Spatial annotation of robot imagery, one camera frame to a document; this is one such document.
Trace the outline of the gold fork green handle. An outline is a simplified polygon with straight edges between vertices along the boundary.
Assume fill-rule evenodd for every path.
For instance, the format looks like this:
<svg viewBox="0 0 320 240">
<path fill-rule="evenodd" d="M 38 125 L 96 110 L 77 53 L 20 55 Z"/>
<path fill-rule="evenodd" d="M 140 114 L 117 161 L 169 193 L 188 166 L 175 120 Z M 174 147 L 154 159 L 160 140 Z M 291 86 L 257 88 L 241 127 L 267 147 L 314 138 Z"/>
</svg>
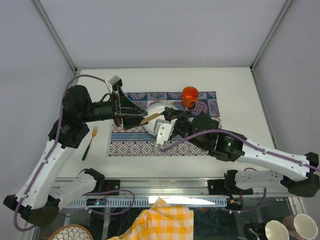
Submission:
<svg viewBox="0 0 320 240">
<path fill-rule="evenodd" d="M 83 156 L 81 158 L 82 161 L 86 160 L 86 157 L 88 155 L 88 152 L 89 152 L 91 144 L 92 144 L 92 141 L 93 141 L 94 137 L 97 135 L 97 133 L 98 133 L 98 126 L 94 126 L 93 130 L 92 130 L 90 142 L 88 143 L 88 145 L 87 145 L 87 147 L 86 147 L 86 149 L 84 151 L 84 154 L 83 154 Z"/>
</svg>

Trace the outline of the gold knife green handle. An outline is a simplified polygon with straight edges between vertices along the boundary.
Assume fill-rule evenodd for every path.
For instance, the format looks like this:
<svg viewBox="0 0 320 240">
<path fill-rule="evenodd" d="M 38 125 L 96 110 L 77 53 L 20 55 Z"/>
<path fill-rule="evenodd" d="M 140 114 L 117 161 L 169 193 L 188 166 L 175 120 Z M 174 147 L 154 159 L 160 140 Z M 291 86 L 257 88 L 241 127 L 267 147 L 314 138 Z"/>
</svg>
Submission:
<svg viewBox="0 0 320 240">
<path fill-rule="evenodd" d="M 150 122 L 151 120 L 153 120 L 153 119 L 155 119 L 155 118 L 158 118 L 158 117 L 161 116 L 161 115 L 163 115 L 162 112 L 160 112 L 160 113 L 154 113 L 154 114 L 152 114 L 152 115 L 144 118 L 143 120 L 141 120 L 140 125 L 145 125 L 145 124 L 147 124 L 148 122 Z"/>
</svg>

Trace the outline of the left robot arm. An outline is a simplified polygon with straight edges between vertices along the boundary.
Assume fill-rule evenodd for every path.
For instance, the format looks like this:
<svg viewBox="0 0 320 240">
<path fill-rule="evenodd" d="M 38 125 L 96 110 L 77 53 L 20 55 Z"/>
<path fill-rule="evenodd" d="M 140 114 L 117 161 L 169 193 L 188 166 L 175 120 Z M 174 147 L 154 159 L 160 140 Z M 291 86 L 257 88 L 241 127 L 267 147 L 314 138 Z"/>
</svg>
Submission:
<svg viewBox="0 0 320 240">
<path fill-rule="evenodd" d="M 89 122 L 113 120 L 117 126 L 130 129 L 147 116 L 147 111 L 136 106 L 120 85 L 107 94 L 108 100 L 92 102 L 83 85 L 70 87 L 62 99 L 61 117 L 54 123 L 45 150 L 27 182 L 17 194 L 8 195 L 3 203 L 14 211 L 14 223 L 21 217 L 32 226 L 50 225 L 61 209 L 87 193 L 100 194 L 105 188 L 105 176 L 93 168 L 64 187 L 53 190 L 59 173 L 67 160 L 89 133 Z"/>
</svg>

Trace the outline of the patterned placemat cloth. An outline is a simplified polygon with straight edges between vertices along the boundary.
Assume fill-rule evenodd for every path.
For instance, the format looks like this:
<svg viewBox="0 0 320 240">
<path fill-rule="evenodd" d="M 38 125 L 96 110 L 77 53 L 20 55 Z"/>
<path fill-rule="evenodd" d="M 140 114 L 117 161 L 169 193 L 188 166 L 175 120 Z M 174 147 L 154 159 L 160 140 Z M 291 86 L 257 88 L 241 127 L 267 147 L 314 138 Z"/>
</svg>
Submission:
<svg viewBox="0 0 320 240">
<path fill-rule="evenodd" d="M 170 107 L 180 111 L 188 108 L 182 103 L 181 92 L 127 92 L 125 95 L 143 110 L 152 114 L 164 111 Z M 189 141 L 163 151 L 163 149 L 181 140 L 174 133 L 172 121 L 160 121 L 161 115 L 145 125 L 139 125 L 125 130 L 122 126 L 111 125 L 107 145 L 108 157 L 176 157 L 176 156 L 206 156 L 208 153 Z"/>
</svg>

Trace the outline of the orange mug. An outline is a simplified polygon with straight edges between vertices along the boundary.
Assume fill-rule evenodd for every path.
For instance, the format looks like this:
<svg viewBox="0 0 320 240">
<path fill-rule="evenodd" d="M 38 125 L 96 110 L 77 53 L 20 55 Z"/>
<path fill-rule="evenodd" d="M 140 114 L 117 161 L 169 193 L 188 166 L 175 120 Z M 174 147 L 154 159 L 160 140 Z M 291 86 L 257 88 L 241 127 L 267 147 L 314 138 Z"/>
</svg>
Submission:
<svg viewBox="0 0 320 240">
<path fill-rule="evenodd" d="M 187 86 L 182 90 L 182 105 L 188 109 L 194 109 L 198 100 L 199 92 L 193 86 Z"/>
</svg>

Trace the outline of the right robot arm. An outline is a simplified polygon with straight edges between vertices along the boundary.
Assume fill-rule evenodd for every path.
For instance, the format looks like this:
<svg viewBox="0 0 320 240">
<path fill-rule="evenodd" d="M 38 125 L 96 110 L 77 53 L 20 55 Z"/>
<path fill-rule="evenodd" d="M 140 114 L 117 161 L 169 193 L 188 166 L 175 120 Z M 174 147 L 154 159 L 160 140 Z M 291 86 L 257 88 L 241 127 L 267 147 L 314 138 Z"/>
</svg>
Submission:
<svg viewBox="0 0 320 240">
<path fill-rule="evenodd" d="M 189 113 L 165 107 L 161 113 L 172 124 L 171 135 L 180 136 L 223 162 L 239 162 L 262 167 L 263 170 L 228 170 L 224 174 L 226 192 L 253 188 L 284 189 L 288 193 L 311 198 L 320 189 L 319 156 L 309 152 L 291 154 L 268 148 L 242 134 L 220 129 L 219 123 L 203 112 L 189 121 Z"/>
</svg>

